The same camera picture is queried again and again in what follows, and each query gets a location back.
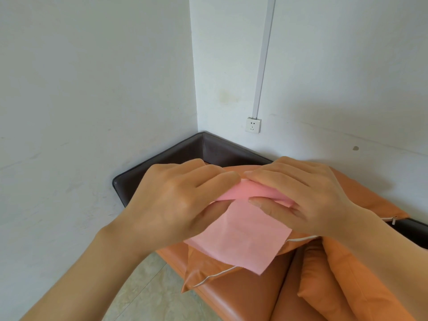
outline sofa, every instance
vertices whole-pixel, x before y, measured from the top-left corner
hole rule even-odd
[[[116,176],[113,187],[126,206],[151,165],[183,163],[195,158],[221,167],[271,163],[271,160],[239,145],[202,132]],[[428,249],[426,224],[404,219],[390,225],[411,241]],[[297,296],[304,250],[303,246],[276,256],[260,276],[242,269],[222,275],[194,290],[223,320],[326,320],[303,298]],[[158,250],[158,254],[184,278],[188,257],[188,246],[185,243]]]

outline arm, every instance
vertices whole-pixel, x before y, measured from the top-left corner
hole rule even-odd
[[[205,230],[232,202],[213,201],[240,179],[200,159],[152,166],[126,209],[21,321],[100,321],[138,264]]]
[[[278,189],[296,204],[286,208],[266,198],[251,203],[293,230],[341,242],[415,319],[428,320],[428,252],[353,204],[328,166],[282,157],[247,177]]]

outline electrical outlet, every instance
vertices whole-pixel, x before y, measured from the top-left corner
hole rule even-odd
[[[249,133],[259,134],[260,125],[261,125],[261,119],[254,119],[254,118],[248,117],[245,131]]]

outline folded pink cloth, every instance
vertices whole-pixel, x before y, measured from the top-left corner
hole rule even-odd
[[[250,197],[271,198],[287,207],[294,204],[276,189],[242,179],[217,199],[235,199],[228,210],[185,243],[218,261],[263,273],[292,230],[251,205]]]

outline floor tile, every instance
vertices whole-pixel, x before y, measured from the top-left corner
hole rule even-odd
[[[183,280],[165,265],[129,304],[118,321],[221,321],[194,292],[181,294]]]
[[[144,259],[116,295],[103,321],[115,321],[163,266],[165,266],[165,261],[156,253],[152,253]]]

